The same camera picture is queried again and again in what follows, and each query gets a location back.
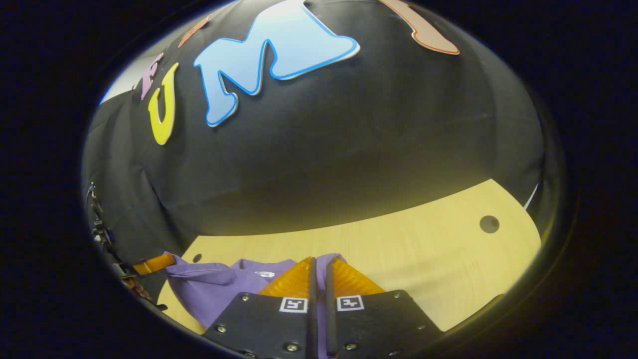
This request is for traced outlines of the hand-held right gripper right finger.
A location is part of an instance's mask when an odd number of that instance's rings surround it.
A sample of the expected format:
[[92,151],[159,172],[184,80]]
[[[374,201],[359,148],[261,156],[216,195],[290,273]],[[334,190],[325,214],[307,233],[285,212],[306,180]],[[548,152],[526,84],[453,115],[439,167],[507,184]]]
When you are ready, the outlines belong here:
[[346,261],[326,267],[326,353],[333,359],[412,359],[444,332],[405,290],[385,291]]

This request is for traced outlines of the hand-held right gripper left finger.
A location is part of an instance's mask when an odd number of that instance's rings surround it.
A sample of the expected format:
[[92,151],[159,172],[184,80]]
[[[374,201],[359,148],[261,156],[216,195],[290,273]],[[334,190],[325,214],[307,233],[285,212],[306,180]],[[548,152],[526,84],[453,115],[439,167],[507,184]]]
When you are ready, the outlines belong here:
[[242,359],[316,359],[316,269],[310,256],[269,288],[238,293],[203,337]]

